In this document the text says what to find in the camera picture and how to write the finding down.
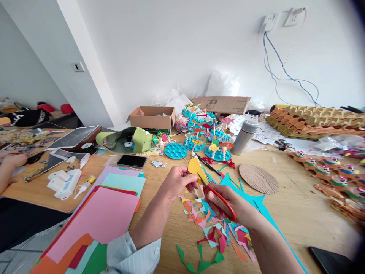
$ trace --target blue cable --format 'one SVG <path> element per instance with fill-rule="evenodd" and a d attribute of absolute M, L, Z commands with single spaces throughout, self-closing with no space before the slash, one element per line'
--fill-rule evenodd
<path fill-rule="evenodd" d="M 286 72 L 286 70 L 285 70 L 285 68 L 284 68 L 284 64 L 283 64 L 283 62 L 282 62 L 282 60 L 281 60 L 281 58 L 280 58 L 280 56 L 279 56 L 279 53 L 277 52 L 277 50 L 276 50 L 276 48 L 274 47 L 274 45 L 272 44 L 272 42 L 270 41 L 270 39 L 269 39 L 269 37 L 267 36 L 267 32 L 265 32 L 264 33 L 264 35 L 263 35 L 263 46 L 264 46 L 264 49 L 265 49 L 265 57 L 264 57 L 264 64 L 265 64 L 265 68 L 266 68 L 266 70 L 267 71 L 269 71 L 270 73 L 271 73 L 271 78 L 275 81 L 275 85 L 276 85 L 276 83 L 277 83 L 277 81 L 276 81 L 276 79 L 278 80 L 279 78 L 278 77 L 276 77 L 276 75 L 275 74 L 273 74 L 272 73 L 272 71 L 271 71 L 271 68 L 270 68 L 270 64 L 269 64 L 269 59 L 268 59 L 268 54 L 267 54 L 267 49 L 266 49 L 266 44 L 265 44 L 265 37 L 267 38 L 267 40 L 269 41 L 269 43 L 270 43 L 270 45 L 272 46 L 272 48 L 274 49 L 274 51 L 275 51 L 275 53 L 276 53 L 276 55 L 278 56 L 278 58 L 279 58 L 279 61 L 280 61 L 280 63 L 281 63 L 281 66 L 282 66 L 282 68 L 283 68 L 283 70 L 284 70 L 284 72 L 285 72 L 285 74 L 289 77 L 289 79 L 281 79 L 281 80 L 284 80 L 284 81 L 286 81 L 286 80 L 292 80 L 292 81 L 295 81 L 295 82 L 298 82 L 299 83 L 299 85 L 300 85 L 300 87 L 306 92 L 306 93 L 308 93 L 308 95 L 311 97 L 311 99 L 312 99 L 312 101 L 314 102 L 314 104 L 315 105 L 319 105 L 319 106 L 321 106 L 319 103 L 317 103 L 317 100 L 318 100 L 318 96 L 319 96 L 319 90 L 318 90 L 318 88 L 317 88 L 317 86 L 315 85 L 315 84 L 313 84 L 312 82 L 310 82 L 310 81 L 307 81 L 307 80 L 303 80 L 303 79 L 293 79 L 287 72 Z M 305 81 L 305 82 L 308 82 L 308 83 L 310 83 L 310 84 L 312 84 L 314 87 L 315 87 L 315 89 L 317 90 L 317 98 L 314 100 L 314 98 L 313 98 L 313 96 L 302 86 L 302 83 L 300 82 L 300 81 Z M 277 91 L 277 89 L 275 88 L 275 90 L 276 90 L 276 94 L 277 94 L 277 96 L 280 98 L 280 100 L 282 100 L 283 102 L 285 102 L 283 99 L 281 99 L 281 97 L 279 96 L 279 94 L 278 94 L 278 91 Z"/>

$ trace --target hand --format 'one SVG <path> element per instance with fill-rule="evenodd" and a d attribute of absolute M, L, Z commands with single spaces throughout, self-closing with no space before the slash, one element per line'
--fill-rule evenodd
<path fill-rule="evenodd" d="M 25 165 L 28 160 L 26 154 L 8 155 L 4 158 L 3 163 L 10 167 L 19 167 Z"/>
<path fill-rule="evenodd" d="M 189 192 L 192 192 L 194 188 L 198 189 L 197 179 L 198 176 L 189 173 L 187 166 L 174 166 L 160 186 L 158 194 L 173 202 L 185 187 Z"/>
<path fill-rule="evenodd" d="M 256 228 L 257 226 L 260 226 L 259 223 L 264 217 L 248 201 L 235 193 L 229 186 L 221 186 L 216 184 L 209 185 L 220 195 L 222 195 L 222 197 L 232 207 L 237 216 L 237 223 L 247 228 Z M 227 214 L 229 214 L 230 211 L 228 210 L 227 206 L 212 191 L 207 192 L 204 200 L 210 205 L 210 207 L 215 212 L 215 214 L 217 214 L 217 217 L 220 220 L 223 219 L 223 215 L 220 213 L 218 207 L 220 207 Z"/>

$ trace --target white cable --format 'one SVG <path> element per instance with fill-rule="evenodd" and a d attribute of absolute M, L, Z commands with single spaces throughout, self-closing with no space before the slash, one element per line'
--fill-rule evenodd
<path fill-rule="evenodd" d="M 303 19 L 302 25 L 300 26 L 300 29 L 299 29 L 299 31 L 298 31 L 298 33 L 297 33 L 297 36 L 296 36 L 296 38 L 295 38 L 295 40 L 294 40 L 294 42 L 293 42 L 292 46 L 291 46 L 291 47 L 290 47 L 290 49 L 289 49 L 289 52 L 288 52 L 288 54 L 287 54 L 287 56 L 286 56 L 286 58 L 285 58 L 285 61 L 284 61 L 283 65 L 282 65 L 282 67 L 281 67 L 281 71 L 280 71 L 279 79 L 278 79 L 278 81 L 276 82 L 276 85 L 275 85 L 275 87 L 274 87 L 273 91 L 271 92 L 269 99 L 267 100 L 267 102 L 266 102 L 266 104 L 265 104 L 265 108 L 266 108 L 267 104 L 269 103 L 269 101 L 270 101 L 270 99 L 271 99 L 272 95 L 274 94 L 274 91 L 276 90 L 276 88 L 277 88 L 277 87 L 278 87 L 278 85 L 279 85 L 279 82 L 280 82 L 280 80 L 281 80 L 282 73 L 284 72 L 285 64 L 286 64 L 286 62 L 288 61 L 289 55 L 290 55 L 290 53 L 292 52 L 292 50 L 293 50 L 293 48 L 294 48 L 294 45 L 295 45 L 295 44 L 296 44 L 296 42 L 298 41 L 299 35 L 300 35 L 300 33 L 302 32 L 302 29 L 303 29 L 303 27 L 304 27 L 304 22 L 305 22 L 305 19 L 306 19 L 306 18 L 307 18 L 307 8 L 304 8 L 304 19 Z"/>

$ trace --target cardboard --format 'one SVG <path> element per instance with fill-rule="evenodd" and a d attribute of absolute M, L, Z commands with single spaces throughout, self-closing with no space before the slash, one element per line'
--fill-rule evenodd
<path fill-rule="evenodd" d="M 169 129 L 175 124 L 174 107 L 138 107 L 129 115 L 131 126 L 151 129 Z"/>
<path fill-rule="evenodd" d="M 245 114 L 251 97 L 212 96 L 191 99 L 194 105 L 210 112 Z"/>

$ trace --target thermos bottle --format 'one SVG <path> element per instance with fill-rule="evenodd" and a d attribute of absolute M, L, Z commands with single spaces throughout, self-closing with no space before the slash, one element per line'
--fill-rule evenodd
<path fill-rule="evenodd" d="M 231 152 L 235 155 L 241 155 L 259 128 L 258 122 L 251 120 L 243 122 L 242 128 L 234 142 L 235 147 L 231 149 Z"/>

